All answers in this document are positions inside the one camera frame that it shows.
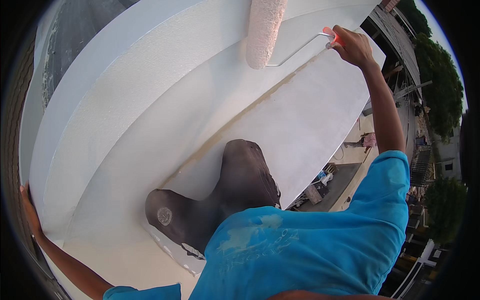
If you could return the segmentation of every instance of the blue t-shirt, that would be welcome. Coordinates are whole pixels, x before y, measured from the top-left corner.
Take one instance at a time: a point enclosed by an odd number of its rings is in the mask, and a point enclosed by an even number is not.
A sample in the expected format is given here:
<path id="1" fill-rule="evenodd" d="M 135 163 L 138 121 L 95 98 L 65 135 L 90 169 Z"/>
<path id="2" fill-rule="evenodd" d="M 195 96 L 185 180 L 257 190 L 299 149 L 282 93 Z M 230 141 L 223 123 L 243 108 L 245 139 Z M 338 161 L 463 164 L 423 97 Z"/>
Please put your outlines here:
<path id="1" fill-rule="evenodd" d="M 266 299 L 301 289 L 329 295 L 377 294 L 405 241 L 407 157 L 380 154 L 350 206 L 294 212 L 265 206 L 227 218 L 205 249 L 190 299 Z M 107 290 L 103 299 L 180 300 L 180 285 Z"/>

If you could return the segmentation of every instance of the metal roof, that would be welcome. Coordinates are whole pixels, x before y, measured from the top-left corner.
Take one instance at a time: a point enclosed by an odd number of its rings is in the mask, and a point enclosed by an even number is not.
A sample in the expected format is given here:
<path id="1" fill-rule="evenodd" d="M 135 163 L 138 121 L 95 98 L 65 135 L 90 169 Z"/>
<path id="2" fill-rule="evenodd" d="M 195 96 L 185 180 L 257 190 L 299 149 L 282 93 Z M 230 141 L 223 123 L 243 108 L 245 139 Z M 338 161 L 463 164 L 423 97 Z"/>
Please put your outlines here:
<path id="1" fill-rule="evenodd" d="M 413 44 L 402 26 L 394 16 L 385 12 L 379 6 L 375 6 L 369 17 L 392 46 L 392 49 L 407 70 L 413 83 L 419 85 L 421 83 L 420 72 Z M 420 98 L 422 98 L 421 88 L 418 89 L 418 93 Z"/>

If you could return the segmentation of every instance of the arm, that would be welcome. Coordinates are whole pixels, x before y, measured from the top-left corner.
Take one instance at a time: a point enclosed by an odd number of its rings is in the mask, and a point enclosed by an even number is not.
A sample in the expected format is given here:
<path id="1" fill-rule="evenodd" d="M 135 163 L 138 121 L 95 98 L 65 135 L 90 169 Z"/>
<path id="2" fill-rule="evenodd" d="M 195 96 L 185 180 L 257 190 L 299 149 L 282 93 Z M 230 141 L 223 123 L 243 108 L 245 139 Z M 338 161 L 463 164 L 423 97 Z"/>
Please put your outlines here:
<path id="1" fill-rule="evenodd" d="M 20 192 L 23 197 L 28 225 L 38 245 L 77 288 L 94 300 L 102 299 L 105 291 L 112 288 L 113 285 L 52 243 L 43 233 L 35 208 L 30 203 L 28 182 L 25 187 L 20 187 Z"/>
<path id="2" fill-rule="evenodd" d="M 373 126 L 378 152 L 382 153 L 387 150 L 405 152 L 405 139 L 395 101 L 390 93 L 390 88 L 385 83 L 379 65 L 373 59 L 368 38 L 338 25 L 333 27 L 333 31 L 342 38 L 345 46 L 334 43 L 332 47 L 343 60 L 358 66 L 367 82 L 372 100 Z"/>

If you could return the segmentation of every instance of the tree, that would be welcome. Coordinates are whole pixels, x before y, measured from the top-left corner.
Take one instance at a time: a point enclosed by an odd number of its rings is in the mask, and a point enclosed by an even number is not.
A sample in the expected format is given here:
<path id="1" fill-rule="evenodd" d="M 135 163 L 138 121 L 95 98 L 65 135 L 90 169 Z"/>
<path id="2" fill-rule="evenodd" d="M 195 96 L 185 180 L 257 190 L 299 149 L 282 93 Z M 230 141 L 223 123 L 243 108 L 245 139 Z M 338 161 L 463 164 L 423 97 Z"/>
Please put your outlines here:
<path id="1" fill-rule="evenodd" d="M 425 34 L 417 34 L 415 56 L 422 82 L 433 83 L 422 88 L 423 99 L 433 131 L 448 141 L 449 132 L 460 124 L 462 115 L 463 86 L 450 54 Z"/>
<path id="2" fill-rule="evenodd" d="M 436 243 L 447 243 L 455 238 L 462 221 L 467 187 L 455 178 L 439 178 L 425 192 L 428 208 L 429 232 Z"/>
<path id="3" fill-rule="evenodd" d="M 401 0 L 396 7 L 405 15 L 415 33 L 424 33 L 432 37 L 432 30 L 428 26 L 427 18 L 421 13 L 413 0 Z"/>

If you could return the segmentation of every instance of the right hand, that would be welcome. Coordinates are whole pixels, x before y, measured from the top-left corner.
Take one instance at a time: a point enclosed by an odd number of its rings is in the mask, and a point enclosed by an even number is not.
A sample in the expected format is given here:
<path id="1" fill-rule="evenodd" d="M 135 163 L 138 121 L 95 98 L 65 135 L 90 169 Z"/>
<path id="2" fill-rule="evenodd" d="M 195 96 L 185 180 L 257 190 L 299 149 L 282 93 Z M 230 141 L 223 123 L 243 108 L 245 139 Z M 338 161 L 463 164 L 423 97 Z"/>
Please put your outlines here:
<path id="1" fill-rule="evenodd" d="M 36 238 L 39 238 L 43 236 L 42 226 L 40 225 L 40 220 L 38 219 L 36 210 L 30 202 L 30 197 L 28 196 L 28 186 L 28 181 L 26 182 L 25 186 L 21 185 L 20 193 L 22 194 L 22 198 L 24 199 L 23 203 L 25 214 L 27 216 L 28 227 L 32 231 L 33 235 Z"/>
<path id="2" fill-rule="evenodd" d="M 333 31 L 339 35 L 345 43 L 345 46 L 341 46 L 336 42 L 332 44 L 332 48 L 340 54 L 343 60 L 359 67 L 361 70 L 375 65 L 378 66 L 373 59 L 372 48 L 365 35 L 352 32 L 338 25 L 333 27 Z"/>

